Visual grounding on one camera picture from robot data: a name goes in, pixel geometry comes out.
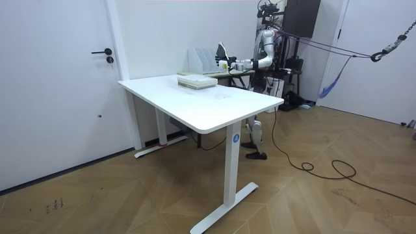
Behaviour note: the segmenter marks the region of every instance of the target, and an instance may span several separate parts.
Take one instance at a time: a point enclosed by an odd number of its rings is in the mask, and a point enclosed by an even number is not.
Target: black monitor
[[[288,0],[283,30],[299,37],[312,38],[320,0]]]

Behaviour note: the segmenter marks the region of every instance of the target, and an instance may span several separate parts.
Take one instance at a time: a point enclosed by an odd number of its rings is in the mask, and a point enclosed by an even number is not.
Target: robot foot
[[[257,146],[253,142],[241,143],[241,147],[248,149],[257,149]]]
[[[247,153],[246,158],[247,159],[266,160],[267,159],[267,154],[266,153],[260,153],[260,152],[257,151],[257,152],[254,152],[254,153]]]

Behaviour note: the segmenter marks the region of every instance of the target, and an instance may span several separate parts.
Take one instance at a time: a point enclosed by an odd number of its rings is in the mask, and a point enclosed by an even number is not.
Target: standing desk
[[[136,157],[184,139],[185,136],[182,136],[167,142],[165,114],[200,134],[227,127],[224,203],[190,231],[191,234],[201,234],[258,187],[251,182],[236,192],[241,120],[276,107],[283,103],[283,99],[221,85],[193,90],[179,86],[177,76],[118,82],[126,90],[153,105],[156,110],[160,145],[151,150],[141,151],[135,155]]]

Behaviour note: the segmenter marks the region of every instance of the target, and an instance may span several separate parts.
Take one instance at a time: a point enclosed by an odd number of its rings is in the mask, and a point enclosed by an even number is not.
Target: door frame
[[[335,33],[333,34],[333,39],[332,39],[331,46],[337,46],[338,45],[339,31],[343,27],[345,15],[346,15],[346,11],[348,10],[348,4],[349,3],[350,3],[350,0],[344,0],[344,2],[343,2],[343,6],[341,7],[341,12],[339,13],[338,24],[337,24],[337,27],[335,29]],[[334,53],[330,52],[330,54],[328,56],[328,61],[326,62],[324,77],[322,78],[320,88],[319,88],[319,92],[325,88],[327,80],[329,79],[330,70],[331,70],[334,55],[335,55]],[[321,99],[318,99],[317,100],[317,106],[320,106],[321,103],[322,103]]]
[[[125,55],[123,34],[120,27],[120,19],[118,17],[118,9],[116,0],[105,0],[107,15],[109,17],[110,33],[112,35],[112,41],[114,43],[114,50],[116,53],[116,61],[118,63],[118,69],[120,78],[123,81],[130,80],[129,66],[127,63],[127,57]],[[126,91],[125,93],[125,111],[126,116],[128,117],[130,125],[131,138],[133,140],[133,145],[136,150],[143,148],[142,141],[140,138],[140,131],[138,129],[138,122],[136,116],[135,103],[133,101],[132,93]]]

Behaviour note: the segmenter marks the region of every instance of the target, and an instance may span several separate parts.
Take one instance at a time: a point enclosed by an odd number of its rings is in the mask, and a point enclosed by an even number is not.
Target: baseboard
[[[96,163],[100,163],[102,161],[106,161],[108,159],[111,159],[113,157],[117,157],[117,156],[123,155],[124,153],[128,153],[128,152],[133,151],[133,150],[135,150],[135,149],[134,148],[125,149],[123,151],[120,151],[120,152],[117,152],[117,153],[113,153],[111,155],[108,155],[108,156],[105,156],[105,157],[102,157],[102,158],[99,158],[99,159],[96,159],[96,160],[93,160],[93,161],[90,161],[90,162],[86,162],[86,163],[80,164],[78,166],[73,166],[71,168],[62,170],[60,172],[55,172],[54,174],[50,174],[50,175],[41,177],[39,179],[34,179],[32,181],[23,183],[21,185],[16,185],[14,187],[11,187],[11,188],[8,188],[8,189],[5,189],[5,190],[0,191],[0,196],[5,195],[5,194],[9,194],[11,192],[15,192],[15,191],[20,190],[20,189],[27,188],[29,186],[32,186],[32,185],[35,185],[35,184],[38,184],[38,183],[47,181],[49,179],[53,179],[53,178],[58,177],[58,176],[62,176],[64,174],[73,172],[75,170],[78,170],[78,169],[81,169],[81,168],[84,168],[84,167],[87,167],[87,166],[94,165]]]

